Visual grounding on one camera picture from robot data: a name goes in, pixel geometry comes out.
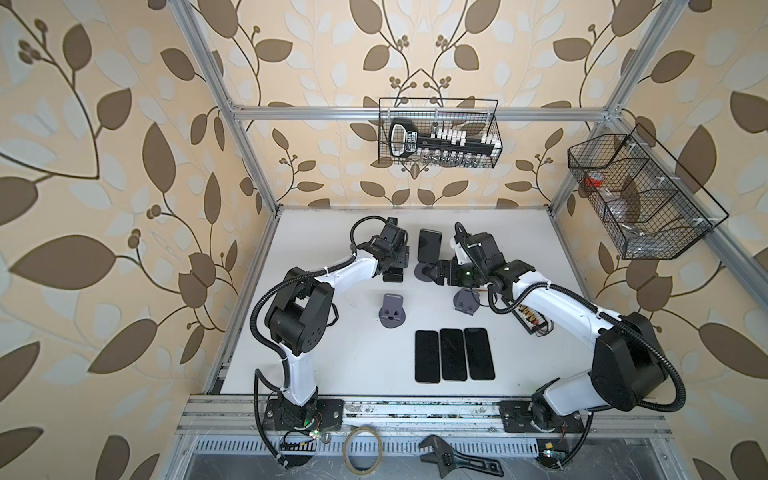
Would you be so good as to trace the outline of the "purple phone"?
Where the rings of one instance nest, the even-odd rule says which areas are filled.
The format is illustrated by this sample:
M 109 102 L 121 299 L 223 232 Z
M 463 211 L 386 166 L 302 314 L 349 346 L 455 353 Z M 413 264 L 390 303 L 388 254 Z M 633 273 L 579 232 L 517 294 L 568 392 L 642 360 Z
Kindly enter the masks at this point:
M 437 384 L 441 381 L 439 334 L 437 331 L 415 332 L 415 381 Z

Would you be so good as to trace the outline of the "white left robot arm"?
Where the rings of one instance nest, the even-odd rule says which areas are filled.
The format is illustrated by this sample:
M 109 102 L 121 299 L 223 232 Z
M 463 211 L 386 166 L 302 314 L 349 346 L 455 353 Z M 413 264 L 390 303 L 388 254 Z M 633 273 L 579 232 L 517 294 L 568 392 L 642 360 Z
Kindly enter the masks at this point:
M 300 448 L 286 436 L 303 434 L 315 441 L 342 424 L 344 402 L 319 396 L 313 366 L 313 350 L 339 318 L 334 295 L 378 276 L 401 282 L 408 266 L 408 233 L 395 217 L 363 217 L 352 225 L 349 241 L 348 259 L 316 271 L 290 269 L 257 300 L 250 314 L 251 335 L 280 359 L 283 379 L 279 385 L 255 370 L 253 405 L 259 436 L 285 469 L 301 464 L 286 455 Z M 269 415 L 274 429 L 285 435 L 278 444 L 269 439 L 264 427 Z

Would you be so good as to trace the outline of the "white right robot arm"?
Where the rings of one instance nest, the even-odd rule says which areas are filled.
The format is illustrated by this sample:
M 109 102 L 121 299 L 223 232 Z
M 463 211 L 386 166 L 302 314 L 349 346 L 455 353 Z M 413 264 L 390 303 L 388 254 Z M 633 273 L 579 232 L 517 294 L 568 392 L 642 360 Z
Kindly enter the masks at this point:
M 687 402 L 682 375 L 667 358 L 655 329 L 645 316 L 621 315 L 558 285 L 534 266 L 505 259 L 494 237 L 470 234 L 454 226 L 450 260 L 420 258 L 424 273 L 438 285 L 467 290 L 485 288 L 488 306 L 497 315 L 526 307 L 565 329 L 592 354 L 589 370 L 543 385 L 531 397 L 531 422 L 551 431 L 557 420 L 582 411 L 636 407 L 674 413 Z

